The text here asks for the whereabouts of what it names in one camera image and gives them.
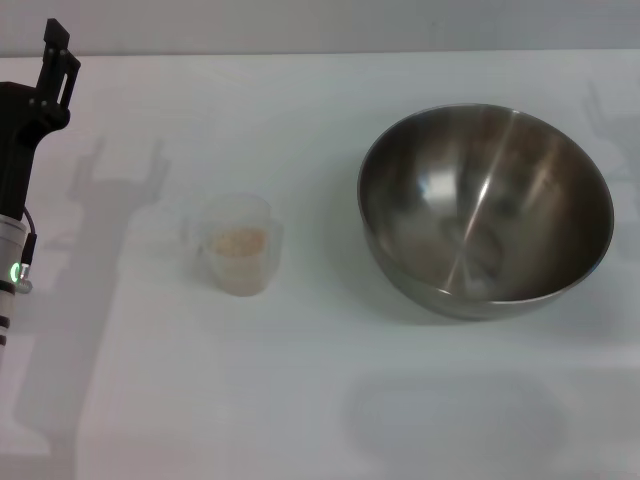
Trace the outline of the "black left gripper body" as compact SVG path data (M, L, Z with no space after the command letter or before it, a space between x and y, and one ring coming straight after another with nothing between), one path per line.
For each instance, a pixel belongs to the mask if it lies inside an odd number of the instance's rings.
M69 94L1 83L1 214L21 220L38 144L69 123Z

